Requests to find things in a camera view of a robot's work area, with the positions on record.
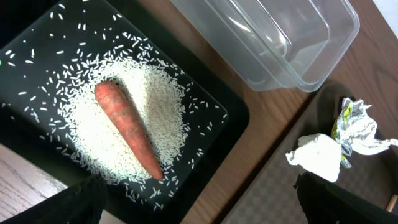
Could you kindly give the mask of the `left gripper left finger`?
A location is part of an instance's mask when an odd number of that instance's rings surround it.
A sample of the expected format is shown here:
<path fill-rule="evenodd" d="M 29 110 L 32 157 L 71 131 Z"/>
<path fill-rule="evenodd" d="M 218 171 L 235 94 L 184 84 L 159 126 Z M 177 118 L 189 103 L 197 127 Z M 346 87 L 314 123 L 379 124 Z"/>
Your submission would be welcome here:
<path fill-rule="evenodd" d="M 98 224 L 107 201 L 106 182 L 93 174 L 2 223 Z"/>

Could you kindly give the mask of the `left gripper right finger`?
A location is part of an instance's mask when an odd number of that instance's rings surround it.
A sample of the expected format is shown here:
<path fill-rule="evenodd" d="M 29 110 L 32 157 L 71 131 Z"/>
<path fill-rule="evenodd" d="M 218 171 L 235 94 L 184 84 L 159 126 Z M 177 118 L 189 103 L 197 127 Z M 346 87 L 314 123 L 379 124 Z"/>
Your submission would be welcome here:
<path fill-rule="evenodd" d="M 311 172 L 300 174 L 294 188 L 309 224 L 397 224 L 397 215 Z"/>

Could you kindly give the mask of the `wooden chopstick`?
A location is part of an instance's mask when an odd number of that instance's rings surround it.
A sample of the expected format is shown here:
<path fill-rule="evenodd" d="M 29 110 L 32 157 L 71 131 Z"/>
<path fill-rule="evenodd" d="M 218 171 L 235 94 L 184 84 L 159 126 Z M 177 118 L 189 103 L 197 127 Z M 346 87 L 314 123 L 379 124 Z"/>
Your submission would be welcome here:
<path fill-rule="evenodd" d="M 398 195 L 393 195 L 393 196 L 391 197 L 391 199 L 390 199 L 390 201 L 389 201 L 389 203 L 388 203 L 388 205 L 387 205 L 387 207 L 386 207 L 386 210 L 387 210 L 388 212 L 392 212 L 392 211 L 393 211 L 393 209 L 394 209 L 394 207 L 395 207 L 395 204 L 396 204 L 396 202 L 397 202 L 397 199 L 398 199 Z"/>

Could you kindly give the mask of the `foil wrapper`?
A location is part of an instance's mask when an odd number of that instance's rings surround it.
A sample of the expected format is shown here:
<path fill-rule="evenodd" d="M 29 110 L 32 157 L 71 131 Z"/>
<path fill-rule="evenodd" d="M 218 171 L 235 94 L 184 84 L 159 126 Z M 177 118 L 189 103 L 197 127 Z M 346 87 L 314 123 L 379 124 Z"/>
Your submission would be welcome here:
<path fill-rule="evenodd" d="M 351 125 L 351 119 L 354 116 L 354 101 L 351 98 L 343 98 L 341 101 L 341 111 L 335 119 L 331 130 L 331 137 L 341 146 L 341 165 L 345 169 L 352 168 L 351 163 L 347 159 L 353 153 L 349 134 L 346 129 Z"/>

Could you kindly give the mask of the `orange carrot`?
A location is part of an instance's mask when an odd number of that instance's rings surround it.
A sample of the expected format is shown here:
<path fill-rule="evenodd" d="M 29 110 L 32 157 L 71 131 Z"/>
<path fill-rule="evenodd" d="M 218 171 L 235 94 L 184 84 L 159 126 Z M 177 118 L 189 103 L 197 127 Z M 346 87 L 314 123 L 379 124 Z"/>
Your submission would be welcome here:
<path fill-rule="evenodd" d="M 162 180 L 163 172 L 140 122 L 139 114 L 125 94 L 111 81 L 97 84 L 94 93 L 98 104 L 119 131 L 141 166 L 151 177 Z"/>

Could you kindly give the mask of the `white rice pile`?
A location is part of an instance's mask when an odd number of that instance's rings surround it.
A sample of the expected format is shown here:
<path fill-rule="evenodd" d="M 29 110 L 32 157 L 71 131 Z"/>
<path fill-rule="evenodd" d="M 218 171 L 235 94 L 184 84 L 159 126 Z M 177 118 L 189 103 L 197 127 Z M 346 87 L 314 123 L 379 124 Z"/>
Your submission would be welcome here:
<path fill-rule="evenodd" d="M 162 60 L 148 38 L 124 31 L 116 34 L 115 41 L 103 55 L 94 56 L 79 43 L 72 59 L 42 83 L 55 88 L 49 105 L 57 115 L 39 138 L 52 139 L 57 131 L 64 131 L 71 144 L 59 151 L 67 158 L 91 174 L 100 174 L 111 187 L 122 185 L 128 200 L 139 203 L 141 196 L 148 195 L 155 208 L 163 209 L 160 186 L 176 191 L 179 180 L 172 170 L 191 129 L 183 117 L 198 107 L 182 101 L 193 83 L 180 84 L 177 77 L 182 69 Z M 104 81 L 115 83 L 138 112 L 164 174 L 162 180 L 145 171 L 98 104 L 94 89 Z"/>

